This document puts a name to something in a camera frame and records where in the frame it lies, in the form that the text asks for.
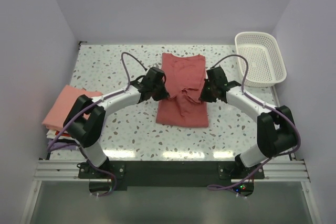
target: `gray floor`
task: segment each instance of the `gray floor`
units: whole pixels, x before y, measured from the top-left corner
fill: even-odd
[[[205,188],[129,188],[96,200],[86,182],[43,183],[32,223],[311,223],[300,183],[258,183],[244,200]]]

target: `white wall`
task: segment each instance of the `white wall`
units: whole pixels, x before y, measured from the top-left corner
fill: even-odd
[[[19,223],[46,148],[41,121],[70,80],[76,50],[56,0],[0,0],[1,223]]]
[[[97,43],[233,44],[272,32],[290,0],[57,0],[80,39]]]
[[[324,223],[335,223],[336,0],[291,0],[274,34],[288,73],[279,99],[301,132]]]

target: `plastic basket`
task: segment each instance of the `plastic basket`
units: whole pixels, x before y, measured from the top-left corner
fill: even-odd
[[[277,41],[271,34],[259,32],[239,33],[235,37],[237,54],[247,59],[249,70],[245,85],[271,87],[285,80],[287,73]],[[245,62],[237,58],[239,77],[243,79]]]

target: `cloth stack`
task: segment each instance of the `cloth stack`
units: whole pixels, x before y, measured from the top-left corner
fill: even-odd
[[[81,95],[86,95],[88,97],[98,97],[103,95],[101,92],[90,92],[84,89],[77,89],[66,85],[58,98],[56,99],[51,110],[47,114],[46,118],[43,120],[42,125],[44,125],[49,131],[47,132],[47,140],[52,141],[59,131],[63,128],[63,123],[67,118],[72,106],[74,105],[77,98]],[[64,145],[65,143],[75,143],[73,139],[67,132],[65,132],[60,138],[58,143],[54,145]],[[75,150],[75,146],[67,146],[65,149]]]

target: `speckled tabletop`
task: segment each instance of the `speckled tabletop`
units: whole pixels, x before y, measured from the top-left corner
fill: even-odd
[[[179,57],[201,54],[210,67],[221,57],[235,53],[235,46],[224,45],[82,45],[73,71],[71,85],[106,94],[122,88],[127,78],[120,55],[123,51],[138,57],[146,66],[161,66],[162,53]],[[125,58],[132,79],[143,69],[132,58]],[[235,58],[223,61],[229,81],[237,80]],[[273,103],[271,88],[248,91]],[[115,160],[233,160],[256,143],[256,123],[239,109],[224,102],[208,103],[208,128],[182,128],[155,123],[158,103],[149,100],[130,106],[109,116],[101,134],[100,144],[110,159]],[[59,150],[50,159],[83,159],[79,151]],[[277,159],[288,160],[288,156]]]

